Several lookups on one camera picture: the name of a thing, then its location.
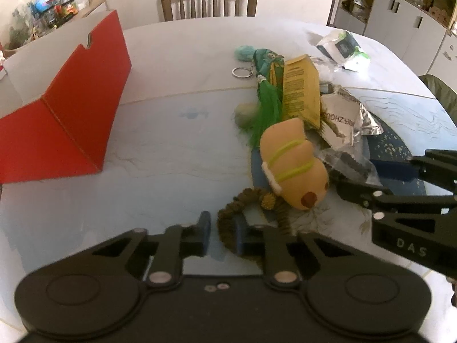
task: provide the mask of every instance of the green chair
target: green chair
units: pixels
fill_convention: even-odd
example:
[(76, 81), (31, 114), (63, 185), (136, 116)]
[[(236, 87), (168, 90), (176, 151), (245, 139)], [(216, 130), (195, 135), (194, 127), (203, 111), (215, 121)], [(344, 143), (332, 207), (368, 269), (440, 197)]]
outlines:
[(457, 93), (443, 81), (433, 75), (422, 75), (419, 79), (429, 88), (431, 93), (438, 99), (447, 114), (457, 126)]

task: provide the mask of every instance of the beige plush toy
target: beige plush toy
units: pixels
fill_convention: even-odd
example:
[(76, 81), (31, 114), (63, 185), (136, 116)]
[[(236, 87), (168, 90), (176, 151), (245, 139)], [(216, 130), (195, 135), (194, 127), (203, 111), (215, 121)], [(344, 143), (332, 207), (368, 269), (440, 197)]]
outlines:
[(319, 203), (328, 189), (327, 170), (313, 151), (298, 118), (270, 126), (260, 139), (262, 170), (273, 192), (300, 210)]

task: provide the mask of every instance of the yellow package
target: yellow package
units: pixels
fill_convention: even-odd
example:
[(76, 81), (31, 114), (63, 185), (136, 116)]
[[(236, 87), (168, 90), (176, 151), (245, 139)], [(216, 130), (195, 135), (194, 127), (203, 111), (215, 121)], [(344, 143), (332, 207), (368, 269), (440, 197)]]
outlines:
[(298, 117), (320, 128), (319, 72), (308, 55), (284, 63), (282, 120)]

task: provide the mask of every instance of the cabinet door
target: cabinet door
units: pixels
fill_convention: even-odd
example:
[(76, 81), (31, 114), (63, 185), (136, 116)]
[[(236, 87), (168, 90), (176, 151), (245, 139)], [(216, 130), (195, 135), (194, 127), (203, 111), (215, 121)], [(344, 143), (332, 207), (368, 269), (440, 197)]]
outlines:
[(415, 22), (420, 15), (420, 10), (401, 0), (395, 3), (392, 13), (393, 17), (391, 18), (391, 24), (389, 24), (389, 32), (382, 43), (397, 57), (402, 58), (416, 31)]
[(383, 42), (393, 19), (393, 6), (400, 0), (374, 0), (364, 36)]
[(402, 60), (417, 75), (424, 75), (429, 70), (446, 28), (424, 12), (419, 12), (415, 23), (415, 33)]
[(336, 28), (341, 28), (345, 30), (349, 30), (349, 18), (350, 14), (344, 10), (342, 7), (339, 7), (336, 11), (335, 21), (333, 22), (333, 26)]
[(356, 17), (353, 17), (351, 15), (351, 22), (349, 24), (349, 31), (353, 33), (357, 33), (359, 35), (363, 35), (363, 32), (365, 31), (365, 23), (362, 21), (358, 20)]

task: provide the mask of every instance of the red box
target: red box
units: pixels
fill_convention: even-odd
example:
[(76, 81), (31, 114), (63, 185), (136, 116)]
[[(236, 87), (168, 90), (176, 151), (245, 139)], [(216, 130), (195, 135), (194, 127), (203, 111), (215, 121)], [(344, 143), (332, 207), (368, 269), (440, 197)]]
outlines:
[(69, 22), (8, 58), (0, 182), (101, 172), (130, 68), (116, 11)]

